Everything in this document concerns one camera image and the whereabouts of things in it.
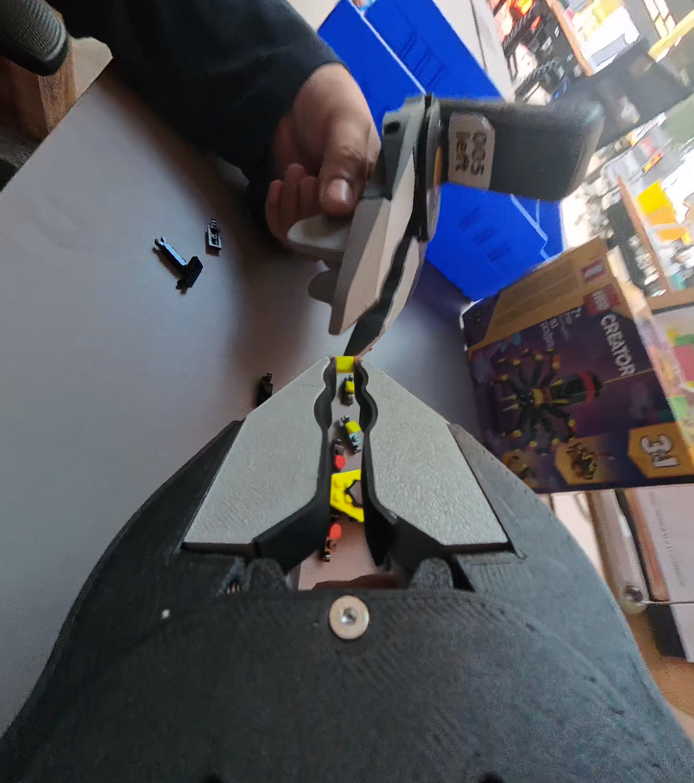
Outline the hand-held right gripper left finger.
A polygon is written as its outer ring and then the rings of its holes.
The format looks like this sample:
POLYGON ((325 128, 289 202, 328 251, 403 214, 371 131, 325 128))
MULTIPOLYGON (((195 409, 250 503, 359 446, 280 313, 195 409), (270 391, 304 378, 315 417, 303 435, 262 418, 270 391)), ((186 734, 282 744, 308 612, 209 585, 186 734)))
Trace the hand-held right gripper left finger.
POLYGON ((330 520, 333 361, 320 359, 248 414, 193 514, 182 548, 264 558, 284 573, 330 520))

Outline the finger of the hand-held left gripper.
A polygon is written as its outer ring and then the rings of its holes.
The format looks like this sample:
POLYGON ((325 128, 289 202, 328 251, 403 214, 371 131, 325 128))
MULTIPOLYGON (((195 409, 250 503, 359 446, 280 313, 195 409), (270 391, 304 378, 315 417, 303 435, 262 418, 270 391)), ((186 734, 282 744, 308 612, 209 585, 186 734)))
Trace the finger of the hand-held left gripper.
POLYGON ((415 166, 398 171, 395 191, 366 189, 352 225, 331 301, 329 333, 341 335, 375 305, 391 266, 395 242, 412 215, 415 166))
POLYGON ((380 298, 352 330, 352 356, 364 356, 372 349, 399 317, 415 290, 429 241, 437 229, 440 190, 436 185, 426 192, 420 210, 411 215, 401 238, 395 242, 380 298))

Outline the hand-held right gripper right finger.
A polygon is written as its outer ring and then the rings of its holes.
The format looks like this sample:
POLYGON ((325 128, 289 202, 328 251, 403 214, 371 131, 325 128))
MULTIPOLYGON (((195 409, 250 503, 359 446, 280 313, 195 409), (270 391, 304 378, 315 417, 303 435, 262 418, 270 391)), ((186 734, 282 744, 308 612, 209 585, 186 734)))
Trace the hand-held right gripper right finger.
POLYGON ((355 365, 364 531, 376 564, 510 552, 450 423, 366 360, 355 365))

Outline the person's left forearm dark sleeve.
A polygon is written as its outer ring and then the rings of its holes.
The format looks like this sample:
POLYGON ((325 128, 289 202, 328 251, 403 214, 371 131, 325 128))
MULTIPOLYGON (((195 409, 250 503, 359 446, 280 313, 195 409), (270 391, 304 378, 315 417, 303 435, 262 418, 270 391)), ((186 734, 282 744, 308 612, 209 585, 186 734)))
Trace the person's left forearm dark sleeve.
POLYGON ((116 72, 182 138, 253 184, 273 172, 279 123, 304 84, 344 64, 288 2, 52 1, 72 38, 105 44, 116 72))

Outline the yellow lego plate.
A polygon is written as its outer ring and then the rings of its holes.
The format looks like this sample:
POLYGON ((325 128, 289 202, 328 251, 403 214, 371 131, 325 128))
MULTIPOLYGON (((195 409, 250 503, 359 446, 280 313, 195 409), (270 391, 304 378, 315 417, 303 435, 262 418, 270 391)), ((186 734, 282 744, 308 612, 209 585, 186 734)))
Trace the yellow lego plate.
POLYGON ((330 508, 334 514, 344 515, 359 523, 364 522, 360 469, 332 473, 330 508))

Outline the purple lego set box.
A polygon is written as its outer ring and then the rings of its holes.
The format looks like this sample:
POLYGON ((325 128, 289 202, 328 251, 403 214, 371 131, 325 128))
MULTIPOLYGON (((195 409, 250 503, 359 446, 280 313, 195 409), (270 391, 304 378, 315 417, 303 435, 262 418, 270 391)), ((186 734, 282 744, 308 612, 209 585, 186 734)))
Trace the purple lego set box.
POLYGON ((462 324, 480 440, 534 492, 694 483, 673 349, 602 240, 475 302, 462 324))

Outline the black long lego piece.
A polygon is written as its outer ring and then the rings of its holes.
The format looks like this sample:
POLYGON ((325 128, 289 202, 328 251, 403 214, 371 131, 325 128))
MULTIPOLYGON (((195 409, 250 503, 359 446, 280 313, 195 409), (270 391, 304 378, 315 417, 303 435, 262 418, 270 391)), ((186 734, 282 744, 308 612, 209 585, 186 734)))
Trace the black long lego piece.
POLYGON ((176 290, 184 293, 190 290, 199 279, 204 266, 201 260, 193 256, 185 260, 164 237, 154 240, 156 255, 176 277, 176 290))

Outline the person's left hand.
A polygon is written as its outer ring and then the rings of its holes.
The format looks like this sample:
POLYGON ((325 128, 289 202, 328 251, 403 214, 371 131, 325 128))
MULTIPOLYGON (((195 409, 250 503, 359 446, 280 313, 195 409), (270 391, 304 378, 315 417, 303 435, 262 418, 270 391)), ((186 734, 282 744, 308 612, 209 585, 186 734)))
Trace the person's left hand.
POLYGON ((317 69, 274 133, 274 178, 265 199, 268 228, 283 247, 299 221, 354 212, 381 141, 370 108, 342 64, 317 69))

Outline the blue plastic storage bin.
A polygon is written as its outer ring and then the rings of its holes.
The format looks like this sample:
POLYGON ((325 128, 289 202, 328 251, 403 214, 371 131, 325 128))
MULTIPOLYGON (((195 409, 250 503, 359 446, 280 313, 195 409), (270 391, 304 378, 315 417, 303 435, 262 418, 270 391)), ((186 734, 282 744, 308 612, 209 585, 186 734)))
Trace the blue plastic storage bin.
POLYGON ((378 130, 414 95, 514 99, 487 2, 343 1, 318 32, 358 83, 378 130))
POLYGON ((561 201, 446 183, 426 260, 471 301, 497 294, 564 247, 561 201))

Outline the wooden block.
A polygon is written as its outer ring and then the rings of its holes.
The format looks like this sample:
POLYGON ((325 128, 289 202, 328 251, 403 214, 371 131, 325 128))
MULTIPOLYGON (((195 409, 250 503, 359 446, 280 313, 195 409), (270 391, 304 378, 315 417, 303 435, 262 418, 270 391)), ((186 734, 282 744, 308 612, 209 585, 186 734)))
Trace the wooden block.
POLYGON ((41 76, 0 55, 0 127, 41 141, 76 103, 73 54, 41 76))

